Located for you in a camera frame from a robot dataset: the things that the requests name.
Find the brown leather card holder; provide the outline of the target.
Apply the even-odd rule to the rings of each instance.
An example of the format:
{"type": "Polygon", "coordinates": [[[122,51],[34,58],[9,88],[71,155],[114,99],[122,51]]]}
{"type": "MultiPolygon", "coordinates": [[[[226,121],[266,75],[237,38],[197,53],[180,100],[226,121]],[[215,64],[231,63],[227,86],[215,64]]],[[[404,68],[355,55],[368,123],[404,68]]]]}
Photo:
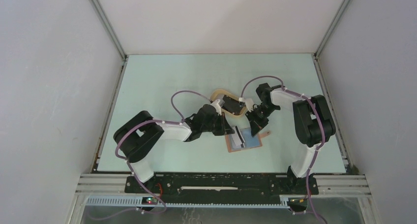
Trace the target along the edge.
{"type": "Polygon", "coordinates": [[[226,145],[227,145],[227,149],[229,153],[262,147],[263,145],[262,139],[271,134],[271,131],[268,130],[263,133],[258,133],[255,137],[252,137],[250,128],[239,128],[239,129],[244,137],[246,147],[243,149],[237,149],[237,150],[233,149],[232,144],[231,144],[232,142],[231,134],[226,135],[225,140],[226,140],[226,145]]]}

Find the black card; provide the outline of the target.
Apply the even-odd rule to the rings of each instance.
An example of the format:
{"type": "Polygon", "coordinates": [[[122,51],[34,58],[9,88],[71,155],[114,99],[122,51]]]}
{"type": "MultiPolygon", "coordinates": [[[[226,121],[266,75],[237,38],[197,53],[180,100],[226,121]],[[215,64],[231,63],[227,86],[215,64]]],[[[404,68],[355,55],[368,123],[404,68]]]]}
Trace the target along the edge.
{"type": "Polygon", "coordinates": [[[225,111],[231,113],[232,115],[240,115],[242,111],[244,110],[243,105],[241,103],[229,96],[223,96],[224,104],[222,106],[222,109],[225,111]]]}

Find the beige oval card tray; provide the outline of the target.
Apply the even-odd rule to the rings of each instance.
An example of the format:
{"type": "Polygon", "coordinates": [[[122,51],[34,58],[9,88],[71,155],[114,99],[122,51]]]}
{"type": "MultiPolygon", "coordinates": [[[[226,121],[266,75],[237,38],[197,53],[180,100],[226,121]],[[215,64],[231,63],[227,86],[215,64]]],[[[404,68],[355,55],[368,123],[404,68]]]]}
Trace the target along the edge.
{"type": "MultiPolygon", "coordinates": [[[[228,91],[226,91],[226,90],[224,90],[224,89],[216,89],[212,94],[211,94],[211,96],[210,96],[210,103],[212,103],[215,99],[223,99],[223,96],[229,96],[229,97],[231,97],[231,98],[234,98],[234,99],[236,99],[236,100],[238,100],[239,99],[239,97],[238,96],[236,96],[236,95],[234,95],[234,94],[232,94],[232,93],[230,93],[230,92],[228,92],[228,91]]],[[[242,113],[240,114],[240,115],[232,115],[231,113],[229,113],[229,112],[227,112],[227,111],[225,111],[224,109],[222,109],[222,113],[225,113],[225,115],[229,115],[229,116],[232,116],[232,117],[241,117],[241,116],[243,116],[245,113],[246,113],[246,111],[247,111],[247,109],[246,109],[246,107],[244,106],[244,104],[242,104],[243,105],[243,107],[244,107],[244,110],[242,111],[242,113]]]]}

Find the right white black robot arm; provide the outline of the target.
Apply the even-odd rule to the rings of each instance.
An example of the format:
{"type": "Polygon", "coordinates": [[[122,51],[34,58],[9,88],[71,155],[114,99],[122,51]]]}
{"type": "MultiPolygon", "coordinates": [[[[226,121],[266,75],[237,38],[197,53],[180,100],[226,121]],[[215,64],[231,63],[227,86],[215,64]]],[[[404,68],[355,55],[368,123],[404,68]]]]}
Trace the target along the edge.
{"type": "Polygon", "coordinates": [[[261,103],[241,96],[252,136],[257,135],[268,123],[268,117],[276,110],[286,109],[293,114],[295,133],[300,143],[297,155],[287,171],[286,187],[291,193],[301,192],[310,176],[318,152],[335,135],[336,126],[326,98],[323,95],[308,97],[282,85],[260,84],[256,89],[261,103]]]}

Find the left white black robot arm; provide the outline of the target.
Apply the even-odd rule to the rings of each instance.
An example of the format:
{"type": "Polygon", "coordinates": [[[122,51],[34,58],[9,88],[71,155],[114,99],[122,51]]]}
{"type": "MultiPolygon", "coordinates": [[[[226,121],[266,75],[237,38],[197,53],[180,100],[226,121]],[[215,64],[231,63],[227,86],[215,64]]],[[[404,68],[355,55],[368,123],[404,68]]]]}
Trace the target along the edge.
{"type": "Polygon", "coordinates": [[[221,108],[211,104],[203,105],[197,113],[181,122],[157,120],[144,110],[114,133],[113,139],[117,144],[115,155],[125,160],[137,178],[136,186],[148,193],[155,188],[155,179],[154,170],[145,157],[156,143],[163,139],[191,142],[206,132],[214,136],[235,133],[221,108]]]}

